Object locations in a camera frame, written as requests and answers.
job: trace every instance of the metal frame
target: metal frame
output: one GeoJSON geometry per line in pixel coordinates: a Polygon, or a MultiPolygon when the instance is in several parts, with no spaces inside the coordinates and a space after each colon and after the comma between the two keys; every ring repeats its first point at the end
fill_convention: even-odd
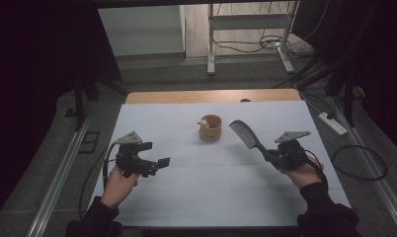
{"type": "Polygon", "coordinates": [[[293,66],[287,55],[287,40],[297,11],[297,1],[293,1],[287,14],[234,15],[214,16],[213,4],[208,4],[208,53],[207,75],[214,75],[214,31],[284,29],[281,42],[277,43],[278,54],[288,74],[294,73],[293,66]]]}
{"type": "Polygon", "coordinates": [[[87,107],[86,119],[81,124],[79,131],[75,132],[72,141],[63,156],[62,162],[57,168],[56,174],[54,174],[53,180],[45,193],[44,199],[41,202],[38,213],[27,233],[28,237],[40,237],[43,235],[45,227],[50,220],[51,214],[53,213],[54,206],[57,203],[59,195],[62,191],[63,185],[72,167],[73,160],[78,153],[79,146],[83,140],[84,134],[91,121],[92,113],[95,107],[95,102],[91,102],[87,107]]]}
{"type": "MultiPolygon", "coordinates": [[[[329,98],[329,100],[332,103],[333,107],[337,111],[336,115],[337,115],[340,123],[349,132],[350,140],[352,141],[352,143],[355,145],[365,146],[364,143],[362,142],[361,138],[359,137],[357,129],[355,127],[351,127],[349,125],[349,123],[347,122],[346,118],[344,117],[344,115],[342,113],[343,107],[340,104],[340,99],[337,97],[333,97],[333,98],[329,98]]],[[[378,177],[380,175],[380,169],[377,166],[377,164],[375,163],[371,153],[362,150],[359,152],[359,155],[360,155],[361,163],[364,166],[367,173],[371,177],[378,177]]],[[[374,181],[373,184],[376,187],[376,190],[379,193],[381,199],[383,200],[383,203],[388,208],[389,213],[391,214],[393,220],[395,221],[395,223],[397,225],[397,196],[396,196],[395,192],[390,187],[390,185],[386,181],[386,179],[374,181]]]]}

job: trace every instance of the wooden cup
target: wooden cup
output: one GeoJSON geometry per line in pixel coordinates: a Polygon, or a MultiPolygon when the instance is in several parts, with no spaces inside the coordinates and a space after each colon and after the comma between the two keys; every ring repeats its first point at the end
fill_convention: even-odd
{"type": "Polygon", "coordinates": [[[198,130],[199,137],[205,141],[218,140],[222,131],[222,119],[216,115],[207,115],[201,118],[201,120],[206,120],[208,127],[203,125],[200,126],[198,130]]]}

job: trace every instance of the wall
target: wall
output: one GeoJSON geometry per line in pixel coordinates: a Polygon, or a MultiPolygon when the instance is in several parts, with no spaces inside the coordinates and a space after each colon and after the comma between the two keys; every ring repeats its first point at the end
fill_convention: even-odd
{"type": "Polygon", "coordinates": [[[99,13],[115,56],[185,51],[183,6],[99,9],[99,13]]]}

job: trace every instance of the black sleeve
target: black sleeve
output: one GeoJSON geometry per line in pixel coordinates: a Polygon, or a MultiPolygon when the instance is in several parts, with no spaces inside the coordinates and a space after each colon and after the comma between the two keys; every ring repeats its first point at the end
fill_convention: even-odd
{"type": "Polygon", "coordinates": [[[113,221],[118,215],[118,209],[110,209],[100,202],[100,197],[94,197],[82,221],[74,220],[68,223],[66,237],[119,236],[122,226],[113,221]]]}
{"type": "Polygon", "coordinates": [[[322,183],[303,187],[300,194],[307,202],[307,211],[297,217],[304,237],[360,237],[356,231],[358,216],[342,204],[333,203],[322,183]]]}

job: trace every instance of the white table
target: white table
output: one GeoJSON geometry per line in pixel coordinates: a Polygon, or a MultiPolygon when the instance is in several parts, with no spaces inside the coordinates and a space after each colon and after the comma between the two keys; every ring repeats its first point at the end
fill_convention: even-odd
{"type": "MultiPolygon", "coordinates": [[[[140,158],[171,157],[171,164],[139,178],[116,221],[135,227],[296,226],[306,202],[260,151],[248,150],[228,126],[236,119],[250,125],[266,148],[277,148],[274,141],[286,130],[310,131],[300,144],[325,165],[332,200],[350,206],[303,101],[123,105],[111,143],[135,130],[153,142],[140,158]],[[221,138],[212,143],[199,139],[197,125],[208,114],[222,118],[221,138]]],[[[102,192],[99,174],[93,197],[102,192]]]]}

